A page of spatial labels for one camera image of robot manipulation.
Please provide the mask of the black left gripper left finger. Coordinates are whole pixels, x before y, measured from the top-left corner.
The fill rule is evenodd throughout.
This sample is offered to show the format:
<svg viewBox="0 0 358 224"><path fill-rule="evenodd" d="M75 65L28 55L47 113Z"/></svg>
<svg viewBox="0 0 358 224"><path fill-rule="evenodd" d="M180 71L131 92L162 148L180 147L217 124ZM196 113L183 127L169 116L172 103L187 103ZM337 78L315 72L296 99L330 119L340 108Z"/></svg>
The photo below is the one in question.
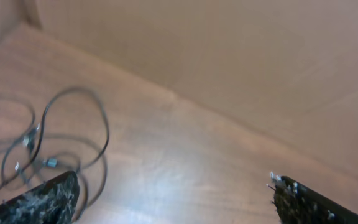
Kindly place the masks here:
<svg viewBox="0 0 358 224"><path fill-rule="evenodd" d="M0 204L0 224L68 224L75 213L80 186L67 171Z"/></svg>

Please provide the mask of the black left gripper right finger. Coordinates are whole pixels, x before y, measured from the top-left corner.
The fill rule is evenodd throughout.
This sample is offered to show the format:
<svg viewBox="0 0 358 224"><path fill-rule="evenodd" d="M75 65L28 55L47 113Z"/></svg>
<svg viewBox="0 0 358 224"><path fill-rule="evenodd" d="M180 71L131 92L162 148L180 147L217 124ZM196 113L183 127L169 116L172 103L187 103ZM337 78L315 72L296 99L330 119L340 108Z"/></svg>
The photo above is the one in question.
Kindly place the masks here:
<svg viewBox="0 0 358 224"><path fill-rule="evenodd" d="M282 224L358 224L358 214L290 177L269 173Z"/></svg>

